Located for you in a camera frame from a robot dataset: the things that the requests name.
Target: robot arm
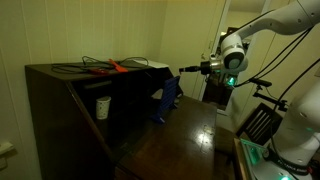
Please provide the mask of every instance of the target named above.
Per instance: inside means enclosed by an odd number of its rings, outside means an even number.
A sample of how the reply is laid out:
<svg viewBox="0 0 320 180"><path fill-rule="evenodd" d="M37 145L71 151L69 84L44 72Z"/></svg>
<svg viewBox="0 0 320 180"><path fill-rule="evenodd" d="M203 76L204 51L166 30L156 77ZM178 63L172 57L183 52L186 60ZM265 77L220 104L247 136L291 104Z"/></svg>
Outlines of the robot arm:
<svg viewBox="0 0 320 180"><path fill-rule="evenodd" d="M247 62L244 61L242 39L265 29L282 35L302 32L320 22L319 7L319 0L297 0L254 19L222 41L222 59L213 60L209 66L202 66L200 69L210 68L210 72L222 70L226 73L245 70Z"/></svg>

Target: dark wooden cabinet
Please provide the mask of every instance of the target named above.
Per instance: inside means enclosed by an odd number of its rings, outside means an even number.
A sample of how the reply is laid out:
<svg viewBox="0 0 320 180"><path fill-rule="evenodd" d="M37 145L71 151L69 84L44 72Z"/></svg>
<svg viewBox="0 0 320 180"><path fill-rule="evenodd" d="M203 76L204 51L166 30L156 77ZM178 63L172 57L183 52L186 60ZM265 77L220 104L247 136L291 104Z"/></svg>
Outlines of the dark wooden cabinet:
<svg viewBox="0 0 320 180"><path fill-rule="evenodd" d="M150 95L170 71L145 67L101 76L51 68L25 67L43 179L113 179L116 161L125 153L121 145L143 133ZM112 97L109 117L96 120L95 101L106 95Z"/></svg>
<svg viewBox="0 0 320 180"><path fill-rule="evenodd" d="M43 64L25 72L44 180L212 179L208 127L216 107L182 97L177 110L165 113L166 124L149 118L159 105L151 95L172 78L168 68L92 75ZM109 115L97 120L96 99L103 96L112 97Z"/></svg>

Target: wall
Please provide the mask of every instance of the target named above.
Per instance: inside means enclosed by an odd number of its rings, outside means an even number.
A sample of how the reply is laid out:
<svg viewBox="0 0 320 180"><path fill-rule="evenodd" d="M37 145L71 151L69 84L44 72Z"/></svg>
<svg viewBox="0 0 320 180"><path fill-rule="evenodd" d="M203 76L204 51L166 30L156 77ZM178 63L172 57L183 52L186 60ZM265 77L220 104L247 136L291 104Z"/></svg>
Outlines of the wall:
<svg viewBox="0 0 320 180"><path fill-rule="evenodd" d="M226 32L228 27L239 28L260 14L258 12L229 11L223 31Z"/></svg>
<svg viewBox="0 0 320 180"><path fill-rule="evenodd" d="M160 51L160 62L170 66L174 75L179 68L199 66L201 54L206 59L215 39L224 0L168 1ZM203 78L200 73L182 73L180 86L184 94L198 99Z"/></svg>
<svg viewBox="0 0 320 180"><path fill-rule="evenodd" d="M165 1L0 1L0 143L15 146L0 179L41 179L24 65L83 55L157 61L165 11Z"/></svg>

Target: cabinet top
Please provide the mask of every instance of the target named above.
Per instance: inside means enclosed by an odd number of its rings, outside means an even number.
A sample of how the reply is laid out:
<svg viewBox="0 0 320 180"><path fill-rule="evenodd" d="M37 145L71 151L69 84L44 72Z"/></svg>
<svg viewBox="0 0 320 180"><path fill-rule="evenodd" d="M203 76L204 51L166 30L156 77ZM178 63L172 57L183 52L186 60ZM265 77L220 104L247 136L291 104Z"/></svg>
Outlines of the cabinet top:
<svg viewBox="0 0 320 180"><path fill-rule="evenodd" d="M152 69L153 67L146 66L143 64L139 64L134 61L125 61L121 65L123 65L128 72L141 71L145 69ZM123 74L115 69L107 70L107 74L96 74L94 72L85 72L84 69L81 69L80 66L83 66L83 63L59 63L59 64L32 64L26 65L25 70L34 70L40 73L49 75L51 77L63 80L63 81L76 81L76 80L84 80L84 79L92 79L103 76L112 76L116 74ZM112 67L108 64L102 63L89 63L87 64L87 69L98 69L98 67Z"/></svg>

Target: wire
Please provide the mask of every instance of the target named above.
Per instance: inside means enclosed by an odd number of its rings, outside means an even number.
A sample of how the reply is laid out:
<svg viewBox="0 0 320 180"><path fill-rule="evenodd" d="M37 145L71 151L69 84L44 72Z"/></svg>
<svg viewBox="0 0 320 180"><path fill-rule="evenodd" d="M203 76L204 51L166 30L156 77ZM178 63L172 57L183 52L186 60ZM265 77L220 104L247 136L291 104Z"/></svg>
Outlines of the wire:
<svg viewBox="0 0 320 180"><path fill-rule="evenodd" d="M107 64L110 67L112 67L112 69L114 69L113 65L110 64L109 62L101 61L101 60L98 60L98 59L95 59L95 58L92 58L92 57L88 57L88 56L82 56L82 62L83 62L83 65L87 65L87 62L98 62L98 63L102 63L102 64Z"/></svg>
<svg viewBox="0 0 320 180"><path fill-rule="evenodd" d="M128 66L128 65L123 65L124 62L128 61L128 60L143 60L146 61L146 65L145 66ZM144 67L148 67L149 66L149 61L148 59L144 58L144 57L128 57L120 62L118 62L119 65L126 67L126 68L144 68Z"/></svg>
<svg viewBox="0 0 320 180"><path fill-rule="evenodd" d="M128 65L122 64L123 62L128 60L144 60L147 63L145 66L128 66ZM55 63L51 65L52 66L51 70L53 72L60 73L60 74L83 74L83 73L90 73L90 69L105 69L105 70L115 69L111 63L107 61L101 61L89 56L83 56L82 63L83 65ZM144 67L148 67L149 61L144 57L129 57L120 61L118 64L121 64L121 66L126 68L144 68Z"/></svg>
<svg viewBox="0 0 320 180"><path fill-rule="evenodd" d="M272 96L271 93L269 92L269 89L266 87L267 93L269 94L270 97L272 97L273 99L277 99L276 97Z"/></svg>
<svg viewBox="0 0 320 180"><path fill-rule="evenodd" d="M296 41L298 41L301 37L302 39L299 40L299 42L293 47L293 49L291 49L287 55L280 61L280 63L278 63L272 70L274 70L276 67L278 67L285 59L286 57L288 57L291 52L301 43L301 41L306 37L306 35L311 31L313 27L307 29L306 31L304 31L303 33L301 33L297 38L295 38L290 44L288 44L267 66L265 66L262 70L260 70L257 74L255 74L254 76L252 76L251 78L249 78L248 80L238 84L238 85L235 85L234 87L237 88L237 87L240 87L240 86L243 86L243 85L246 85L249 82L250 79L253 79L255 77L257 77L258 75L260 75L263 71L265 71L269 66L271 66L289 47L292 46L293 43L295 43Z"/></svg>
<svg viewBox="0 0 320 180"><path fill-rule="evenodd" d="M309 34L309 32L311 31L312 28L306 30L303 33L303 37L298 41L298 43L296 45L293 46L293 48L288 52L288 54L286 54L280 62L278 62L278 64L276 64L273 68L271 68L268 72L264 73L263 75L261 75L260 77L258 77L258 79L264 77L265 75L269 74L271 71L273 71L275 68L277 68L290 54L291 52L304 40L304 38Z"/></svg>
<svg viewBox="0 0 320 180"><path fill-rule="evenodd" d="M281 101L281 99L283 98L283 96L291 89L291 87L292 87L296 82L298 82L311 68L313 68L313 67L314 67L317 63L319 63L319 62L320 62L320 58L319 58L317 61L315 61L314 63L312 63L311 66L309 66L304 72L302 72L302 73L287 87L287 89L285 89L285 91L284 91L284 92L281 94L281 96L279 97L278 102ZM278 106L277 104L274 105L273 114L275 113L275 111L276 111L276 109L277 109L277 106ZM280 154L279 154L279 152L278 152L278 150L277 150L277 148L276 148L276 145L275 145L275 142L274 142L274 139L273 139L272 126L270 126L270 132L271 132L271 144L272 144L272 146L273 146L273 149L274 149L275 153L277 154L278 158L280 159L280 161L282 162L282 164L284 164L284 163L283 163L283 159L280 157ZM288 171L288 173L289 173L294 179L299 180L296 176L293 175L293 173L292 173L286 166L284 166L284 167L285 167L286 171Z"/></svg>
<svg viewBox="0 0 320 180"><path fill-rule="evenodd" d="M93 68L101 68L105 69L105 67L101 66L87 66L87 65L72 65L72 64L61 64L55 63L51 65L51 70L60 74L83 74L88 73L89 69Z"/></svg>

